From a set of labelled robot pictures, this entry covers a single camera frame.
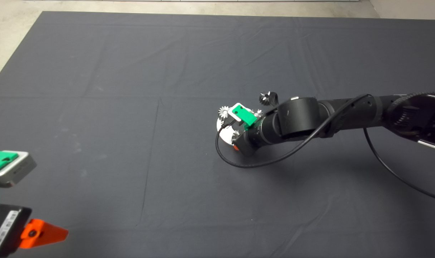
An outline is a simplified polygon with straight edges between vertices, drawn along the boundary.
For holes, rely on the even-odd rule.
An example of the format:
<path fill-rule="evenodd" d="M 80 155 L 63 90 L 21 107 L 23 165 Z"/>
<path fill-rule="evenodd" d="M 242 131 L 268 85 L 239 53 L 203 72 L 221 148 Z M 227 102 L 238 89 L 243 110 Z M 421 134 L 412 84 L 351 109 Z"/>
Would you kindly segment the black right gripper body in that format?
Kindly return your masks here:
<path fill-rule="evenodd" d="M 258 149 L 271 145 L 270 136 L 271 124 L 260 122 L 236 137 L 234 144 L 243 156 L 252 156 Z"/>

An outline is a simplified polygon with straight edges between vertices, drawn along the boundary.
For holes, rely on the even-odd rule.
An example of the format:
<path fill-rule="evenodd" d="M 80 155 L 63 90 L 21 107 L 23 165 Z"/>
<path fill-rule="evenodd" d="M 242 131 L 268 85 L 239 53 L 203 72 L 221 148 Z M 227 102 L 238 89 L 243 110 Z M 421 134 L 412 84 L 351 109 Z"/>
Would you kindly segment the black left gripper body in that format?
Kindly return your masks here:
<path fill-rule="evenodd" d="M 32 209 L 28 207 L 0 204 L 0 258 L 7 258 L 17 251 L 31 214 Z"/>

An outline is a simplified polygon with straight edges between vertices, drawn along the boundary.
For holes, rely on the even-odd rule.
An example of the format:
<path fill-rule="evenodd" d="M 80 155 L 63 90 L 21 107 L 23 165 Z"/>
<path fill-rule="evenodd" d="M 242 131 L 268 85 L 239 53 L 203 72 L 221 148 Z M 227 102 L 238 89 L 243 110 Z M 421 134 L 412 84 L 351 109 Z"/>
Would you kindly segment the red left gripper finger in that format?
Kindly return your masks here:
<path fill-rule="evenodd" d="M 41 219 L 31 219 L 20 235 L 20 249 L 37 248 L 42 245 L 63 242 L 68 230 L 47 223 Z"/>

